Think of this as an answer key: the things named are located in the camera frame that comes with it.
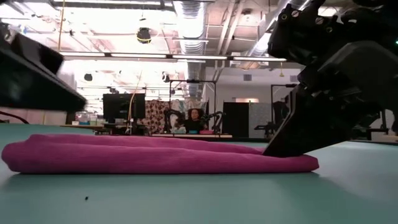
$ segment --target screw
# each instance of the screw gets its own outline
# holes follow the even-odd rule
[[[322,23],[323,23],[323,18],[322,18],[322,17],[318,17],[317,19],[315,19],[315,23],[316,23],[317,25],[322,24]]]
[[[293,17],[297,17],[297,16],[299,16],[299,12],[298,11],[296,11],[296,10],[294,10],[293,12],[292,12],[292,16]]]

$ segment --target computer monitor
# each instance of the computer monitor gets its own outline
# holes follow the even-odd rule
[[[131,97],[131,93],[104,94],[104,119],[108,122],[114,121],[116,118],[127,119]],[[131,105],[131,117],[136,119],[145,118],[145,93],[136,93],[134,95],[134,101]]]

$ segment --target teal table surface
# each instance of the teal table surface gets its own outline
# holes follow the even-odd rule
[[[92,132],[0,124],[0,150],[34,133]],[[307,174],[22,175],[1,161],[0,223],[397,223],[398,147],[310,154],[320,168]]]

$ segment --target ceiling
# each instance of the ceiling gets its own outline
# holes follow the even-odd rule
[[[153,10],[160,1],[141,1],[146,7],[132,7],[133,1],[107,0],[25,0],[9,1],[0,6],[0,18],[13,29],[24,35],[61,52],[129,52],[180,54],[181,41],[178,32],[181,25],[173,10],[173,5],[165,2],[164,10]],[[339,7],[344,6],[342,0],[329,0],[328,6],[320,9],[323,16],[333,15]],[[216,0],[206,8],[205,18],[205,54],[215,54],[228,15],[231,0]],[[228,31],[233,32],[229,45],[224,45],[226,54],[245,52],[259,38],[259,24],[265,15],[277,7],[278,0],[245,0],[242,2],[242,13],[236,14],[233,8]],[[234,18],[238,17],[234,29]],[[140,27],[149,27],[152,41],[141,44],[137,41]],[[186,62],[118,62],[100,60],[81,60],[67,63],[73,67],[77,80],[78,91],[89,99],[92,104],[100,104],[97,100],[102,93],[109,93],[109,86],[118,87],[121,91],[132,92],[135,86],[146,87],[147,95],[154,98],[168,99],[168,83],[162,77],[169,74],[172,79],[186,79]],[[211,79],[214,68],[207,68],[203,78]],[[85,74],[92,74],[93,81],[84,79]],[[275,82],[290,82],[289,76],[280,77],[280,70],[249,70],[226,68],[221,72],[220,85],[250,85],[241,81],[244,73],[252,73],[252,85],[266,85]],[[175,97],[187,95],[184,84]]]

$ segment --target folded towel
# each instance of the folded towel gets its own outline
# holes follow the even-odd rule
[[[261,149],[175,138],[34,134],[8,144],[2,159],[27,174],[222,174],[310,172],[311,156],[276,158]]]

